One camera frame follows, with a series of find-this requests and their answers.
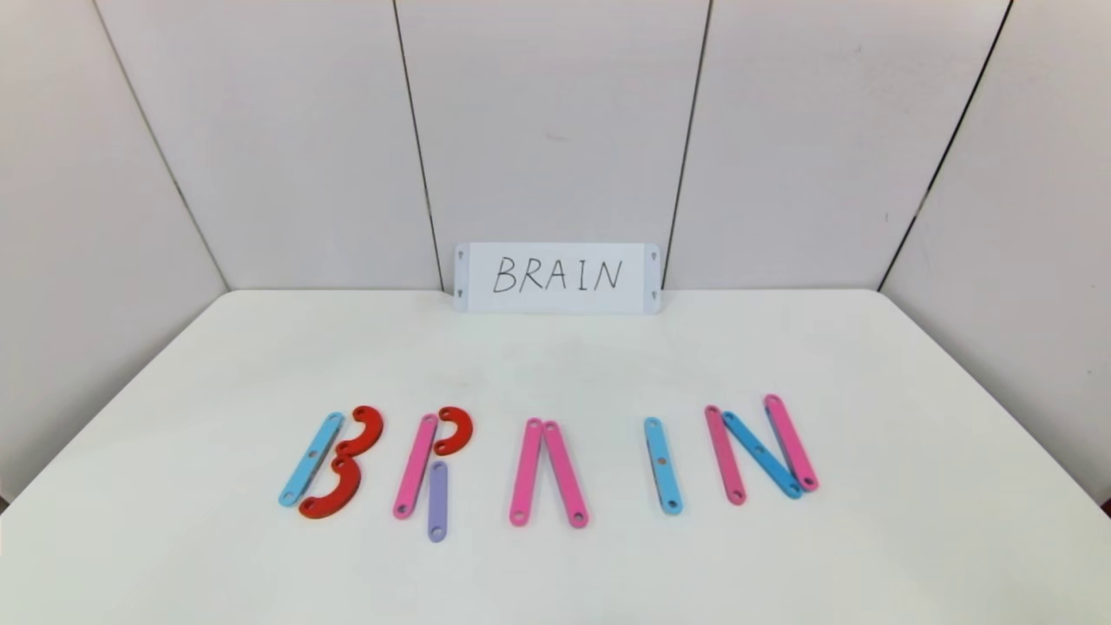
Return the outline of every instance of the paper sign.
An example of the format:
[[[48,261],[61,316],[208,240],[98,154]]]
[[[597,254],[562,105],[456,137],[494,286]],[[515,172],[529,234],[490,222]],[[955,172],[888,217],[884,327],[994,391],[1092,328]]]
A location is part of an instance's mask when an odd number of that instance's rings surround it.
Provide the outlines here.
[[[660,265],[651,243],[461,243],[456,309],[650,315],[660,310]]]

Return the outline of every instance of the wall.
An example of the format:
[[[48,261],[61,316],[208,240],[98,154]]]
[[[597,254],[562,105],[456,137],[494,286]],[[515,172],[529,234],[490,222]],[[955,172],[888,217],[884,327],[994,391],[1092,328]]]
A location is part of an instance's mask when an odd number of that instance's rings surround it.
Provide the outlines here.
[[[90,2],[0,2],[0,496],[224,291]]]
[[[440,288],[388,0],[99,0],[231,288]]]
[[[464,241],[668,246],[708,0],[399,0],[444,282]]]
[[[1007,0],[717,0],[668,288],[877,288]]]
[[[1014,2],[883,285],[1101,502],[1111,497],[1108,32],[1105,0]]]

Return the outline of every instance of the white table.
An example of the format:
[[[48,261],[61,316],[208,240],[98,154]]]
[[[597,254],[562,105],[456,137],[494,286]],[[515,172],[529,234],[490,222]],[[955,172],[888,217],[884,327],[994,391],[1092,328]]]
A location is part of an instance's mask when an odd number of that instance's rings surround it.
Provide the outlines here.
[[[702,407],[771,443],[770,392],[822,487],[788,500],[734,444],[735,507]],[[387,423],[354,500],[323,521],[280,507],[323,417],[359,404]],[[444,405],[476,434],[448,458],[433,544],[427,495],[408,521],[390,507],[417,421]],[[543,457],[530,525],[509,524],[533,416],[563,426],[585,530]],[[657,501],[647,416],[667,429],[678,517]],[[326,467],[310,493],[334,480]],[[1111,623],[1111,523],[865,291],[671,292],[657,317],[601,319],[463,316],[439,292],[233,292],[0,524],[0,619],[20,625]]]

